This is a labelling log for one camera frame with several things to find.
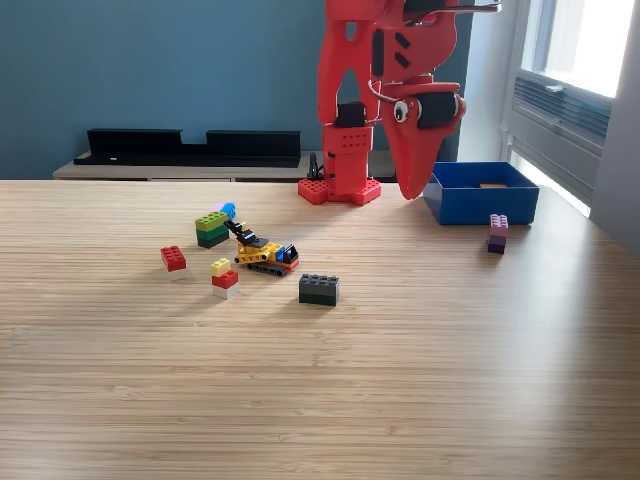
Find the blue box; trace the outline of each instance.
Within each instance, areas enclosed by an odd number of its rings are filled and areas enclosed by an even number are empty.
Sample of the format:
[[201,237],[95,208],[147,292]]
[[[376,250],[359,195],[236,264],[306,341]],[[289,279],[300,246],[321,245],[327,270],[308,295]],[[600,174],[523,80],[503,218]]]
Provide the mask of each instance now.
[[[480,188],[501,183],[507,188]],[[536,216],[540,188],[506,162],[436,163],[424,190],[441,225],[488,225],[492,214],[509,225],[529,225]]]

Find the blue lego piece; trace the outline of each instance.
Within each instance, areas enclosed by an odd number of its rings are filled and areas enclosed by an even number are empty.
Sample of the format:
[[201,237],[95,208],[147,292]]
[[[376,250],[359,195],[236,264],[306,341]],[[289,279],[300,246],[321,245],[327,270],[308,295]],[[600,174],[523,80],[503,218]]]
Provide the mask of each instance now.
[[229,217],[229,220],[233,220],[236,218],[236,204],[235,203],[225,203],[223,207],[220,209],[221,212],[226,213]]
[[285,247],[282,247],[280,250],[278,250],[276,252],[276,262],[278,263],[284,263],[284,251],[286,250]]

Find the white wall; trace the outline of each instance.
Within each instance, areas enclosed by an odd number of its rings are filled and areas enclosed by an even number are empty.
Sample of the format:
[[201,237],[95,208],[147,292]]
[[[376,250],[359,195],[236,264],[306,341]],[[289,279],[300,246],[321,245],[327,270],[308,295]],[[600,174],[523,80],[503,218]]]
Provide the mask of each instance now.
[[502,12],[474,15],[467,72],[467,114],[460,133],[460,162],[499,161],[502,151],[502,116],[517,2],[504,2]]
[[640,1],[600,164],[591,218],[640,255]]

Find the red robot arm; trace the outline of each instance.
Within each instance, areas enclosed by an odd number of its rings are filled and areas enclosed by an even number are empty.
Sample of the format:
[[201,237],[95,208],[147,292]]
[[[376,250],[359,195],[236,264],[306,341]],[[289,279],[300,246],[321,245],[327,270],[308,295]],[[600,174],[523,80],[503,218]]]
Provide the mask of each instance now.
[[[460,85],[436,83],[427,72],[453,52],[456,14],[496,12],[500,3],[463,7],[459,0],[326,0],[327,30],[318,70],[324,178],[303,180],[299,194],[314,204],[364,205],[380,196],[380,184],[367,177],[367,159],[373,124],[381,120],[400,189],[407,199],[418,197],[442,141],[465,113],[464,100],[456,93]],[[349,23],[356,27],[350,39]],[[360,101],[338,105],[337,93],[350,68]]]

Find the dark gray lego brick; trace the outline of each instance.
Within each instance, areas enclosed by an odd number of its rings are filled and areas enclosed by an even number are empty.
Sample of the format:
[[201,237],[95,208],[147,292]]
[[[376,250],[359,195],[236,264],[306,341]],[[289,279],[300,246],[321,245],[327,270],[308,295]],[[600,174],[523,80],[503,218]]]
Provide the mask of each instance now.
[[340,279],[337,277],[304,274],[300,279],[300,293],[337,297],[339,289]]
[[289,270],[278,265],[271,265],[268,263],[249,263],[247,268],[253,272],[266,273],[273,277],[284,277]]
[[507,244],[507,237],[499,237],[497,235],[489,235],[489,240],[487,243],[490,243],[491,245],[506,245]]
[[487,251],[489,253],[498,253],[500,255],[504,255],[505,245],[496,245],[495,243],[490,243],[487,247]]
[[308,303],[311,305],[326,305],[328,307],[335,307],[336,305],[338,305],[338,297],[301,293],[299,296],[299,302]]

